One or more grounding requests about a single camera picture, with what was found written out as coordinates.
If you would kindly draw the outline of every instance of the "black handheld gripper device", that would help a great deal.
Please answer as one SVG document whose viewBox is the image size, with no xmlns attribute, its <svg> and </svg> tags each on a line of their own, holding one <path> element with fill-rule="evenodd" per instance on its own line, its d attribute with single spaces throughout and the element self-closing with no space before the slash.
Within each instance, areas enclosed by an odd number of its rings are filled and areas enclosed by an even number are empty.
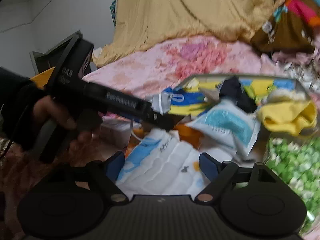
<svg viewBox="0 0 320 240">
<path fill-rule="evenodd" d="M 240 168 L 199 158 L 210 180 L 190 195 L 134 195 L 115 185 L 124 154 L 85 167 L 64 164 L 20 201 L 17 216 L 25 240 L 302 240 L 307 209 L 263 163 Z M 88 182 L 89 189 L 76 181 Z M 235 188 L 238 182 L 246 187 Z"/>
<path fill-rule="evenodd" d="M 82 77 L 90 72 L 93 44 L 79 33 L 69 41 L 45 87 L 52 98 L 65 105 L 77 122 L 77 129 L 67 131 L 53 120 L 41 128 L 29 155 L 44 163 L 52 163 L 57 153 L 67 149 L 70 141 L 81 130 L 90 130 L 101 124 L 98 112 L 107 111 L 139 119 L 161 129 L 170 130 L 174 123 L 170 116 L 156 113 L 151 103 L 95 83 Z"/>
</svg>

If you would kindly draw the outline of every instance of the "blue and white package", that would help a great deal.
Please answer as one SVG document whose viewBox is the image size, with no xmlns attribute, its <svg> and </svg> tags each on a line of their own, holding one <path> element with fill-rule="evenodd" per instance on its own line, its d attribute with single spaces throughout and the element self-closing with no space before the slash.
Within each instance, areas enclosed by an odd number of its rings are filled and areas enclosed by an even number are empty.
<svg viewBox="0 0 320 240">
<path fill-rule="evenodd" d="M 228 99 L 221 100 L 187 126 L 201 131 L 222 146 L 235 150 L 241 158 L 249 155 L 260 131 L 260 122 Z"/>
</svg>

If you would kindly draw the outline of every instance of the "black sleeve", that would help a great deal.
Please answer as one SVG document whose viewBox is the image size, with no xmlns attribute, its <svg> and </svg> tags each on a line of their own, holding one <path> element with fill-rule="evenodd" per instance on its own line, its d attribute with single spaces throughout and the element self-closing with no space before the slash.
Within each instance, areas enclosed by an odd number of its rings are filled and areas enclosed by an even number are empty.
<svg viewBox="0 0 320 240">
<path fill-rule="evenodd" d="M 44 95 L 44 91 L 28 78 L 0 67 L 0 108 L 3 106 L 1 115 L 4 119 L 2 131 L 8 138 L 21 144 L 24 150 L 30 149 L 36 139 L 32 108 Z"/>
</svg>

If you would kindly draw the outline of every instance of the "white cloth with blue print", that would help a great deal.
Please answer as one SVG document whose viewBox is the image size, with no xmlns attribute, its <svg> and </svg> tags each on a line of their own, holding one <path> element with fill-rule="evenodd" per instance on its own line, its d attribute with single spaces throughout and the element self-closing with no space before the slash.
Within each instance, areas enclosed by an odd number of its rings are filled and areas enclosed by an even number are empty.
<svg viewBox="0 0 320 240">
<path fill-rule="evenodd" d="M 260 131 L 260 122 L 227 99 L 187 124 L 246 159 Z"/>
<path fill-rule="evenodd" d="M 209 180 L 194 163 L 200 152 L 164 130 L 153 129 L 125 160 L 116 185 L 133 195 L 191 195 L 194 199 Z"/>
</svg>

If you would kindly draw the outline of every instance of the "black cable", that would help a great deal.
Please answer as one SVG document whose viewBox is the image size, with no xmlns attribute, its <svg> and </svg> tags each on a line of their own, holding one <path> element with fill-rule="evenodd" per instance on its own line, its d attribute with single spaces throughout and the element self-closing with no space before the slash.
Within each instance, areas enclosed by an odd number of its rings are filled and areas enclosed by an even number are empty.
<svg viewBox="0 0 320 240">
<path fill-rule="evenodd" d="M 3 154 L 0 156 L 0 161 L 6 156 L 6 154 L 8 153 L 12 143 L 13 143 L 13 138 L 14 136 L 16 135 L 17 133 L 17 130 L 18 130 L 18 127 L 19 127 L 19 124 L 22 120 L 22 117 L 24 116 L 25 112 L 29 109 L 29 105 L 26 106 L 26 108 L 23 110 L 22 114 L 20 115 L 18 121 L 17 121 L 17 124 L 16 126 L 14 127 L 14 130 L 13 130 L 13 133 L 12 133 L 12 136 L 11 136 L 11 139 L 6 147 L 6 149 L 4 150 Z"/>
</svg>

